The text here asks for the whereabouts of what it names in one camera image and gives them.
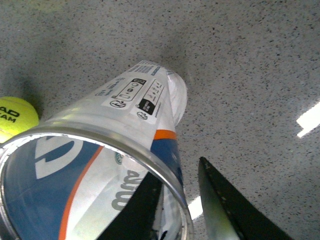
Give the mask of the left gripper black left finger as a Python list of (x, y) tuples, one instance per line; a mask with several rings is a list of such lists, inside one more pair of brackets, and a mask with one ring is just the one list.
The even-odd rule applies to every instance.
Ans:
[(124, 209), (100, 234), (99, 240), (151, 240), (162, 182), (147, 173)]

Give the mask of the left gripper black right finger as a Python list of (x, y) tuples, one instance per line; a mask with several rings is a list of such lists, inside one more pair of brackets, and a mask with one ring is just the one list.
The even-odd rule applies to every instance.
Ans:
[(292, 239), (255, 208), (205, 157), (199, 159), (198, 183), (208, 239)]

